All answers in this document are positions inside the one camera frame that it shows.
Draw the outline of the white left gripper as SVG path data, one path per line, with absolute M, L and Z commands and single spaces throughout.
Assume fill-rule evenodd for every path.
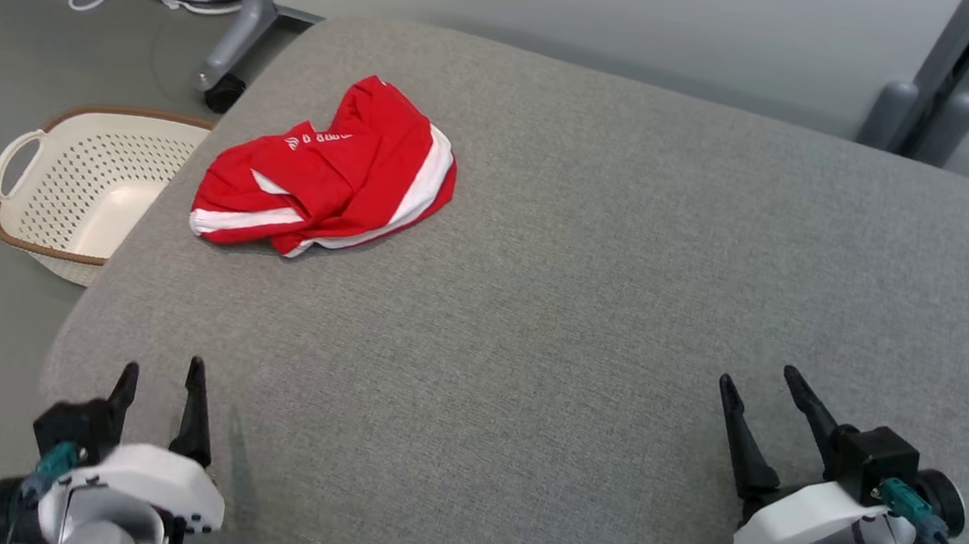
M 212 463 L 204 366 L 201 357 L 191 359 L 169 449 L 122 444 L 98 465 L 57 478 L 38 502 L 44 544 L 183 544 L 187 536 L 223 527 L 225 500 L 204 470 Z M 107 445 L 122 439 L 139 374 L 140 364 L 128 362 L 107 397 Z

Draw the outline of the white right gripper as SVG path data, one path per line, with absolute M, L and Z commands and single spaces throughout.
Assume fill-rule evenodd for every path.
M 814 435 L 823 472 L 833 474 L 837 421 L 794 365 L 784 366 L 784 378 L 794 405 Z M 747 501 L 775 492 L 780 487 L 778 475 L 764 460 L 745 422 L 746 406 L 728 374 L 721 375 L 719 390 L 737 496 Z M 838 482 L 825 481 L 804 486 L 755 511 L 735 532 L 735 544 L 811 544 L 865 517 L 876 518 L 888 512 L 888 506 L 859 503 Z

